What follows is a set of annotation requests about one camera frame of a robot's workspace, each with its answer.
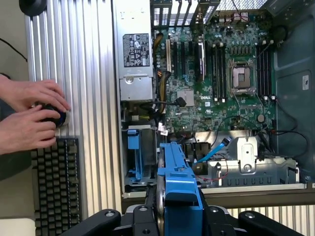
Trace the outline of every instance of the red wire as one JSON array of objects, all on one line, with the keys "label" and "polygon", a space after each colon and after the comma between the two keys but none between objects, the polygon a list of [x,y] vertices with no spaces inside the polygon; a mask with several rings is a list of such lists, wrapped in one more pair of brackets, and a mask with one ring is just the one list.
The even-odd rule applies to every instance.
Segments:
[{"label": "red wire", "polygon": [[227,176],[227,174],[228,174],[227,160],[226,159],[224,159],[224,160],[226,162],[226,173],[223,176],[221,176],[220,178],[202,178],[200,176],[196,176],[196,177],[199,178],[199,179],[202,179],[203,181],[218,181],[220,179],[224,179]]},{"label": "red wire", "polygon": [[[249,22],[249,21],[250,21],[248,16],[241,16],[241,15],[239,15],[239,17],[241,17],[241,19],[243,19],[243,20],[246,21],[246,22]],[[233,20],[234,18],[235,18],[235,16],[232,16],[232,17],[231,17],[231,20],[226,21],[225,24],[228,23],[228,22],[232,22],[232,20]]]}]

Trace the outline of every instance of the metal bracket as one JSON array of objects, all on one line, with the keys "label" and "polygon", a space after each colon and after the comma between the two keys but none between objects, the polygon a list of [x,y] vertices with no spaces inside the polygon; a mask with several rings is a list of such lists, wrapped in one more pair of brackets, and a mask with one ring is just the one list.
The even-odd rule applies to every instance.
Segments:
[{"label": "metal bracket", "polygon": [[238,137],[230,144],[231,155],[237,156],[240,172],[253,173],[256,169],[256,157],[258,155],[258,144],[256,137]]}]

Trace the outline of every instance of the ridged aluminum surface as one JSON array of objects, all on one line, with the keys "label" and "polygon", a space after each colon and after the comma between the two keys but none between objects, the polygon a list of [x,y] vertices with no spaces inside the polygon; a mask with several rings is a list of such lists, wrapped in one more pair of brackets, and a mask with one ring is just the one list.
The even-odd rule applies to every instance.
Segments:
[{"label": "ridged aluminum surface", "polygon": [[40,16],[26,17],[30,80],[56,80],[71,104],[70,124],[59,135],[79,137],[83,218],[120,210],[111,1],[47,4]]},{"label": "ridged aluminum surface", "polygon": [[229,209],[228,212],[238,218],[239,213],[245,210],[260,212],[305,236],[315,236],[315,205],[240,208]]}]

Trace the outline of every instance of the sticker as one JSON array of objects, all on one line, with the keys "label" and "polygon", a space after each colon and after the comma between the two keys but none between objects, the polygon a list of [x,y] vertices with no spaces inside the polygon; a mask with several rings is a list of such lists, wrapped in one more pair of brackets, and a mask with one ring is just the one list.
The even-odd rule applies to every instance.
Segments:
[{"label": "sticker", "polygon": [[309,76],[303,76],[303,90],[309,90]]},{"label": "sticker", "polygon": [[163,125],[163,123],[158,123],[158,131],[160,131],[161,135],[167,136],[168,135],[168,130],[166,129],[165,125]]},{"label": "sticker", "polygon": [[168,130],[164,130],[164,131],[161,131],[161,135],[164,135],[164,136],[167,136],[168,135]]},{"label": "sticker", "polygon": [[123,36],[124,67],[150,66],[149,34],[125,34]]}]

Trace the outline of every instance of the aluminum case side panel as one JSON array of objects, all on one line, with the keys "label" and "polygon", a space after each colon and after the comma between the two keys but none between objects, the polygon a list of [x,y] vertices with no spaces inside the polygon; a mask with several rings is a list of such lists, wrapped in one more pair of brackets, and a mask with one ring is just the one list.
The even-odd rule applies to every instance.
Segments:
[{"label": "aluminum case side panel", "polygon": [[30,81],[55,80],[71,104],[57,135],[79,138],[81,211],[121,210],[111,1],[48,0],[26,17]]}]

